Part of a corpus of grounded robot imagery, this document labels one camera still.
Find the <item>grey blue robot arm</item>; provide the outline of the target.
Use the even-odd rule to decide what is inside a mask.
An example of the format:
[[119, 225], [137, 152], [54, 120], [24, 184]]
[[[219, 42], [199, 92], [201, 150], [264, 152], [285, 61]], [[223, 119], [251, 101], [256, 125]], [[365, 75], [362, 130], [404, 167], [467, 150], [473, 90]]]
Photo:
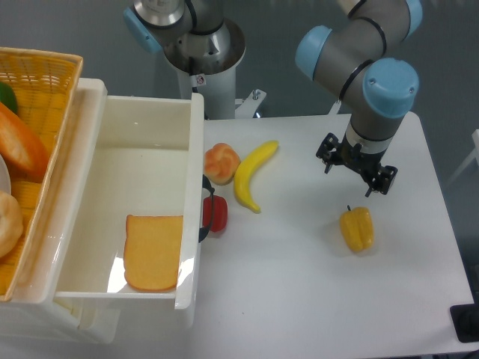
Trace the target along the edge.
[[[339, 32], [312, 28], [295, 54], [300, 71], [352, 111], [343, 138], [327, 135], [317, 156], [326, 167], [356, 172], [369, 192], [386, 194], [397, 169], [381, 160], [419, 87], [414, 68], [388, 52], [417, 29], [423, 10], [419, 1], [343, 1], [341, 7], [349, 25]], [[206, 118], [239, 114], [236, 68], [245, 37], [220, 1], [134, 1], [123, 19], [145, 51], [164, 54], [183, 96], [204, 97]]]

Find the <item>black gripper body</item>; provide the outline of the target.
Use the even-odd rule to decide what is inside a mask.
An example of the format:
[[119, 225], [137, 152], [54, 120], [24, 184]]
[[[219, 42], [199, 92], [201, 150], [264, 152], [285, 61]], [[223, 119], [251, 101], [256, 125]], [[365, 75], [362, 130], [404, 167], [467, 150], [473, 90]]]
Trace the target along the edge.
[[331, 162], [333, 166], [343, 165], [357, 173], [369, 186], [374, 184], [374, 191], [387, 194], [397, 174], [394, 166], [381, 164], [385, 150], [379, 153], [366, 153], [364, 146], [355, 144], [352, 146], [346, 138], [340, 142], [331, 132], [323, 139], [319, 146], [316, 157], [323, 163]]

